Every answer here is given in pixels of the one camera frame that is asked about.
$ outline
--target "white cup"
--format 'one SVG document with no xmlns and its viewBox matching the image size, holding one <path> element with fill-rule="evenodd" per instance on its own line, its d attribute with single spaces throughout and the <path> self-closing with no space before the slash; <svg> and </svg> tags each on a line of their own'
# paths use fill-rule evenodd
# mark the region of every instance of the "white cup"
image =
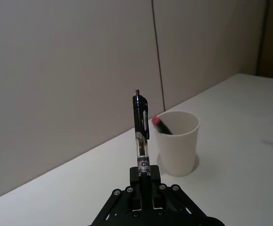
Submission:
<svg viewBox="0 0 273 226">
<path fill-rule="evenodd" d="M 155 130 L 162 165 L 172 176 L 186 176 L 195 163 L 200 121 L 185 111 L 164 112 L 159 117 L 173 133 L 168 135 Z"/>
</svg>

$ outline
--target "table surface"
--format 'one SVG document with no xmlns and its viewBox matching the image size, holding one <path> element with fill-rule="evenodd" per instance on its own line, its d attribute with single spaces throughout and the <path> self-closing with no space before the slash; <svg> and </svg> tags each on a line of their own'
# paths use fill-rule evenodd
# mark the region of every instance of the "table surface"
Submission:
<svg viewBox="0 0 273 226">
<path fill-rule="evenodd" d="M 273 79 L 237 74 L 170 110 L 200 118 L 199 165 L 162 182 L 228 226 L 273 225 Z M 156 164 L 154 133 L 149 154 Z M 90 225 L 135 165 L 131 129 L 0 197 L 0 226 Z"/>
</svg>

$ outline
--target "white wall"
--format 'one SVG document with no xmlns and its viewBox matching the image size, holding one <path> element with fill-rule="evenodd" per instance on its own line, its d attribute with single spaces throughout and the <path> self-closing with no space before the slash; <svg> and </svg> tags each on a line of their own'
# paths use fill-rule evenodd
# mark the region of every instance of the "white wall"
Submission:
<svg viewBox="0 0 273 226">
<path fill-rule="evenodd" d="M 0 195 L 163 110 L 147 0 L 0 0 Z"/>
<path fill-rule="evenodd" d="M 165 106 L 255 73 L 264 0 L 156 0 Z"/>
</svg>

